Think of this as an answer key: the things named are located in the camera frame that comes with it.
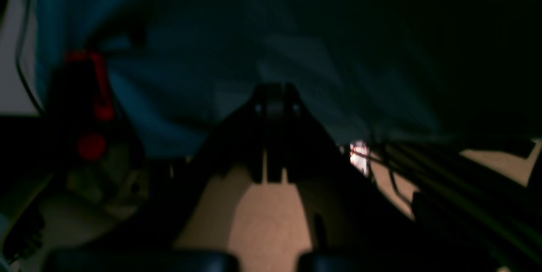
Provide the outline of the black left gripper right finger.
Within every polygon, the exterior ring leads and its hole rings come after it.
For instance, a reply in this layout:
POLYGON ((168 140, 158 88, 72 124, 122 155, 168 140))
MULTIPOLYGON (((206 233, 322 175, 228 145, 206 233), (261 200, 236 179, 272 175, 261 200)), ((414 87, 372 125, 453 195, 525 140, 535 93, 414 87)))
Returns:
POLYGON ((267 85, 271 179, 279 168, 300 195, 313 254, 351 260, 412 260, 400 245, 411 222, 341 154, 295 87, 267 85))

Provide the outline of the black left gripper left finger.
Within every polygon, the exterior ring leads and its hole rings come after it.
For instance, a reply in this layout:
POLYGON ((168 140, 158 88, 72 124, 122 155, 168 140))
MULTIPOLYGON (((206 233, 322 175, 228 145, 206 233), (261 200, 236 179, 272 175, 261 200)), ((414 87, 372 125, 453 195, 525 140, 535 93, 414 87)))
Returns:
POLYGON ((251 185, 250 170, 261 179, 266 104, 266 88, 259 85, 178 172, 164 194, 162 246, 227 249, 238 203, 251 185))

